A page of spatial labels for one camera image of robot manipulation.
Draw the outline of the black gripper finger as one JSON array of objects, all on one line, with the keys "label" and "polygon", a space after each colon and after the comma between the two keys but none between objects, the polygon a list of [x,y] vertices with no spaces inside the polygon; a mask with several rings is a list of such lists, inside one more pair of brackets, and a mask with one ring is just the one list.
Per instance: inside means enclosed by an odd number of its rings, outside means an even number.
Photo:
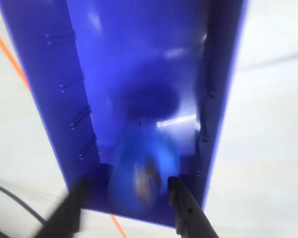
[{"label": "black gripper finger", "polygon": [[176,233],[182,238],[218,238],[203,210],[178,177],[169,177],[168,198],[173,206]]},{"label": "black gripper finger", "polygon": [[81,177],[47,222],[37,238],[72,238],[79,232],[81,209],[89,196],[89,179]]}]

